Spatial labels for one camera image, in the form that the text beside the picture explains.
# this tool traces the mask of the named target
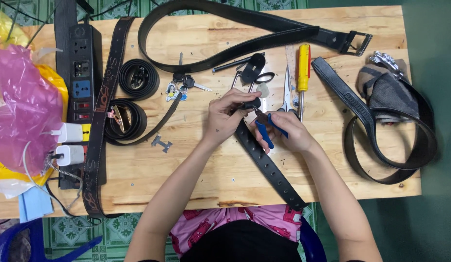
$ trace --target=green tiled floor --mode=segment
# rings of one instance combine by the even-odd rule
[[[303,210],[303,217],[316,230],[316,204],[311,203]],[[122,262],[130,244],[133,230],[135,229],[141,213],[127,213],[118,218],[107,219],[102,224],[91,229],[76,227],[68,218],[45,218],[44,247],[49,259],[58,258],[67,254],[87,241],[102,235],[102,241],[91,251],[84,253],[77,261],[79,262]],[[80,226],[89,226],[86,217],[77,218]],[[298,247],[302,261],[306,261],[303,248]],[[166,261],[178,261],[177,255],[172,248],[170,239],[167,238]]]
[[[155,0],[156,3],[164,3],[168,0]],[[112,6],[123,2],[123,0],[87,0],[94,8],[96,14],[104,12]],[[16,7],[18,0],[6,0],[10,6]],[[307,0],[228,0],[227,4],[251,10],[281,10],[281,9],[301,9],[307,8]],[[116,9],[100,15],[95,20],[117,19],[126,16],[129,9],[130,15],[144,17],[156,6],[149,0],[133,0],[131,7],[129,3],[120,5]],[[13,16],[14,10],[6,5],[2,5],[3,11]],[[45,20],[54,9],[54,0],[21,0],[19,10],[31,17]],[[183,10],[172,15],[191,15],[191,10]],[[85,12],[77,7],[77,18],[81,19]],[[17,23],[22,26],[38,25],[35,21],[22,14],[17,16]],[[81,262],[122,262],[127,252],[133,230],[138,223],[140,213],[128,213],[115,219],[104,221],[97,227],[91,229],[81,229],[76,227],[67,218],[46,218],[43,219],[44,239],[47,257],[58,258],[67,254],[83,243],[102,235],[102,242],[91,251],[84,253],[78,261]],[[312,203],[303,212],[304,218],[316,230],[316,205]],[[78,218],[78,224],[89,226],[85,217]],[[303,248],[299,246],[302,260],[305,261]],[[168,238],[166,242],[166,261],[178,261]]]

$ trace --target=power strip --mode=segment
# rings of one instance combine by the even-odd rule
[[[101,33],[89,24],[78,24],[69,28],[70,43],[67,52],[70,56],[70,86],[68,86],[67,122],[79,123],[83,126],[83,142],[63,143],[63,145],[88,146],[89,130],[93,117],[95,100],[102,83],[102,42]],[[101,168],[106,167],[105,155],[101,159]],[[82,164],[60,167],[83,178]],[[61,189],[79,188],[80,182],[59,173]],[[105,178],[99,179],[105,184]]]

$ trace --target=black pen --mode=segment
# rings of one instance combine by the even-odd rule
[[[219,66],[219,67],[217,67],[217,68],[213,68],[213,69],[212,69],[212,72],[214,73],[214,72],[217,72],[217,71],[222,70],[222,69],[229,68],[229,67],[234,66],[234,65],[246,63],[246,62],[250,61],[251,58],[252,58],[252,57],[245,57],[244,59],[240,59],[240,60],[237,60],[237,61],[235,61],[235,62],[228,63],[228,64],[225,64],[225,65],[223,65],[223,66]]]

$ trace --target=hand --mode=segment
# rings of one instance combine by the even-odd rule
[[[252,109],[236,110],[232,115],[231,111],[236,109],[240,103],[253,101],[259,96],[261,96],[261,92],[244,93],[232,88],[223,97],[212,100],[209,103],[208,123],[203,140],[214,147],[222,144],[234,134],[240,120]]]
[[[269,138],[273,140],[274,138],[280,137],[284,144],[289,148],[289,150],[294,152],[304,152],[308,151],[312,145],[317,141],[310,135],[305,126],[300,123],[297,116],[292,112],[273,112],[269,111],[265,114],[271,113],[271,119],[273,123],[287,131],[288,139],[282,135],[282,133],[274,127],[266,126],[269,134]],[[250,123],[250,126],[256,127],[256,118]],[[256,140],[264,148],[266,154],[269,153],[269,145],[263,140],[263,136],[260,134],[257,128],[254,130]]]

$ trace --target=pink plastic bag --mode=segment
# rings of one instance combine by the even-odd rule
[[[31,175],[44,168],[47,152],[57,145],[53,136],[43,134],[59,130],[62,96],[30,59],[30,50],[9,45],[0,49],[0,162],[8,169],[25,173],[22,155],[25,145],[26,166]]]

